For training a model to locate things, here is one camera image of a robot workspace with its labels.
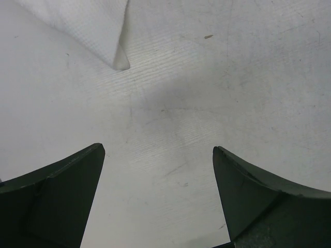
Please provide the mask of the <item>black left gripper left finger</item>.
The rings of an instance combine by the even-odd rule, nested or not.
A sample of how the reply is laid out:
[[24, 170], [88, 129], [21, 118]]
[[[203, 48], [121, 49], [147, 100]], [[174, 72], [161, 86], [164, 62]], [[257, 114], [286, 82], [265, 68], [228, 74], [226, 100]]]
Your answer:
[[95, 143], [1, 182], [1, 247], [80, 247], [104, 158]]

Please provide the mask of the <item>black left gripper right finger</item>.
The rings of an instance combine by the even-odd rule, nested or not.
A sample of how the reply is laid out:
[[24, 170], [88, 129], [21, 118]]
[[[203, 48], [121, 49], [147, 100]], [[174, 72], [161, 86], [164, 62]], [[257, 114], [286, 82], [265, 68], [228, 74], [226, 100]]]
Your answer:
[[330, 192], [279, 177], [220, 146], [213, 167], [226, 247], [330, 247]]

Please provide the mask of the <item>white towel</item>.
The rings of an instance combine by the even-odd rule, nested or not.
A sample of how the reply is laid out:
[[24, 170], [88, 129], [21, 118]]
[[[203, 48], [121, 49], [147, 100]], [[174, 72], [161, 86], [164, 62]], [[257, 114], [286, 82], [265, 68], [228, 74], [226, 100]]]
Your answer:
[[66, 33], [114, 70], [130, 63], [119, 44], [127, 1], [16, 1], [38, 19]]

